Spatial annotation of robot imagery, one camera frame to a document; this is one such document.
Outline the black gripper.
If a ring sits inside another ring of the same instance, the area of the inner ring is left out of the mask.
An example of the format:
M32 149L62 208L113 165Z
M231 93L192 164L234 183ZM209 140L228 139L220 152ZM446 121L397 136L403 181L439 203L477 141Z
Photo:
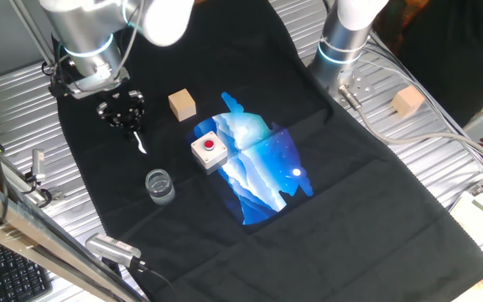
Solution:
M144 96L140 91L108 93L105 102L96 107L99 118L111 127L118 124L138 125L144 115Z

